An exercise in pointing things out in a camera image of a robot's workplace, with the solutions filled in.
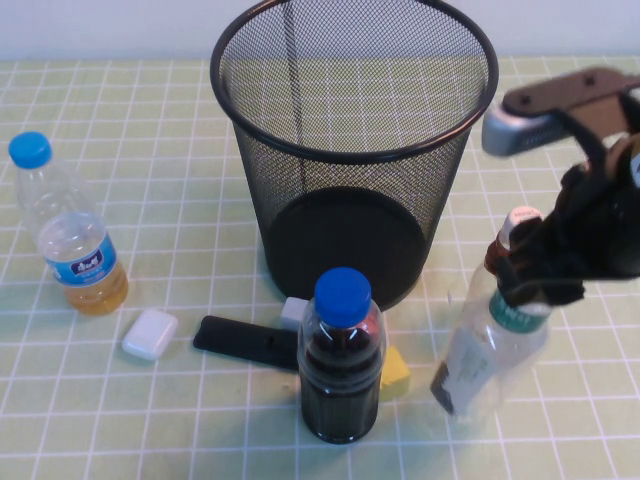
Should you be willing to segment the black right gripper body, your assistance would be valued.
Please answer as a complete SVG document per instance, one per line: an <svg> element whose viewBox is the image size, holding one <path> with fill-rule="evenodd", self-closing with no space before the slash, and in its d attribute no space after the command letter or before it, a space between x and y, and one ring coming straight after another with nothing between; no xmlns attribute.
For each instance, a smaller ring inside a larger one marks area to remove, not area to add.
<svg viewBox="0 0 640 480"><path fill-rule="evenodd" d="M572 166L535 230L531 281L627 280L639 275L639 137L601 162Z"/></svg>

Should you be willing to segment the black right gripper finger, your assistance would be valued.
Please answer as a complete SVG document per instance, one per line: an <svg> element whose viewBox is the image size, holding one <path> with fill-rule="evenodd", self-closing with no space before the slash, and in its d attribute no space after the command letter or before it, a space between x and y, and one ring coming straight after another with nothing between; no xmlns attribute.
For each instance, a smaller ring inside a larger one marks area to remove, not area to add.
<svg viewBox="0 0 640 480"><path fill-rule="evenodd" d="M584 298L584 281L549 278L542 281L542 294L547 305L569 305Z"/></svg>
<svg viewBox="0 0 640 480"><path fill-rule="evenodd" d="M542 219L528 219L507 234L508 253L496 263L498 288L509 306L542 301L539 285L543 250L539 245Z"/></svg>

